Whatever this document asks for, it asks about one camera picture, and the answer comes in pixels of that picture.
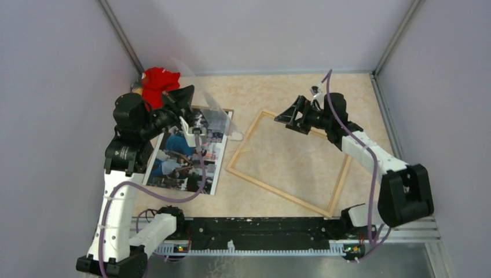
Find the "printed photo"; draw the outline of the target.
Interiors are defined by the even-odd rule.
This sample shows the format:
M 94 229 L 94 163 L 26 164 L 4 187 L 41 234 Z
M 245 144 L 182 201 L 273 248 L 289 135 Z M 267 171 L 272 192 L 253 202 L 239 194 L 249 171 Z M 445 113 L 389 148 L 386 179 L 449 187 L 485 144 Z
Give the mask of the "printed photo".
M 192 108 L 193 117 L 201 114 L 201 110 Z M 233 117 L 234 110 L 225 109 Z M 205 185 L 202 193 L 214 195 L 219 173 L 223 162 L 226 142 L 223 128 L 207 130 L 207 141 L 201 145 L 201 151 L 189 147 L 179 127 L 161 134 L 153 143 L 154 151 L 143 184 L 178 191 L 196 192 L 200 188 L 202 177 Z

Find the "transparent plastic sheet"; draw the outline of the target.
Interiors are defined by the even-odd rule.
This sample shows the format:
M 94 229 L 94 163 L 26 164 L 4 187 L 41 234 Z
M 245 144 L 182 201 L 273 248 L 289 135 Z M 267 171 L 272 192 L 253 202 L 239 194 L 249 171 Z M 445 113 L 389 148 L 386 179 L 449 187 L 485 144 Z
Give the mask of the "transparent plastic sheet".
M 171 61 L 174 63 L 178 72 L 181 73 L 182 85 L 194 86 L 191 105 L 201 110 L 201 114 L 208 124 L 207 130 L 211 130 L 213 127 L 222 127 L 224 136 L 227 136 L 229 140 L 243 141 L 244 134 L 232 121 L 232 117 L 225 112 L 218 101 L 212 96 L 203 78 L 196 76 L 182 60 L 172 57 Z

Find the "wooden picture frame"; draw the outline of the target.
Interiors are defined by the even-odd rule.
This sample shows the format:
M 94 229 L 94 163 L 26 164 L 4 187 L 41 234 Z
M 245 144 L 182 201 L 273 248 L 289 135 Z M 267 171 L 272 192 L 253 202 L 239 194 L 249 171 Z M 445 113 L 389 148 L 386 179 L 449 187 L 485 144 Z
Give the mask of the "wooden picture frame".
M 351 157 L 341 154 L 324 133 L 288 131 L 274 121 L 277 114 L 258 112 L 227 172 L 325 218 L 335 215 Z

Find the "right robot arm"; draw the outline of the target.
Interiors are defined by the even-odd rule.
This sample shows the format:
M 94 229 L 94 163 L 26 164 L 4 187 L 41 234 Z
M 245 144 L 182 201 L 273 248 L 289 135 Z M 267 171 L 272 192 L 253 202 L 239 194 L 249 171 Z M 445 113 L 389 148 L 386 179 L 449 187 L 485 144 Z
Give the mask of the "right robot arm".
M 320 109 L 304 96 L 274 118 L 302 134 L 312 128 L 325 131 L 327 139 L 355 159 L 379 184 L 379 195 L 368 203 L 346 208 L 339 223 L 341 234 L 356 238 L 363 227 L 384 224 L 396 228 L 434 213 L 429 174 L 421 164 L 409 164 L 388 153 L 358 124 L 349 120 L 347 102 L 340 93 L 328 93 Z

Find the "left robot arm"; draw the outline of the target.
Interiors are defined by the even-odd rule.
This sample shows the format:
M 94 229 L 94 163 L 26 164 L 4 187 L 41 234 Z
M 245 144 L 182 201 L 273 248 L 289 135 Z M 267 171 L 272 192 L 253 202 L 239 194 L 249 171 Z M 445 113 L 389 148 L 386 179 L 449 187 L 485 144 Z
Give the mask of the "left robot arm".
M 153 152 L 151 140 L 169 128 L 191 125 L 192 85 L 161 95 L 162 107 L 152 108 L 140 94 L 118 97 L 112 116 L 115 135 L 105 150 L 103 201 L 88 252 L 76 270 L 99 277 L 145 277 L 148 260 L 166 238 L 183 237 L 186 225 L 169 213 L 130 236 L 135 200 L 145 192 L 143 180 Z

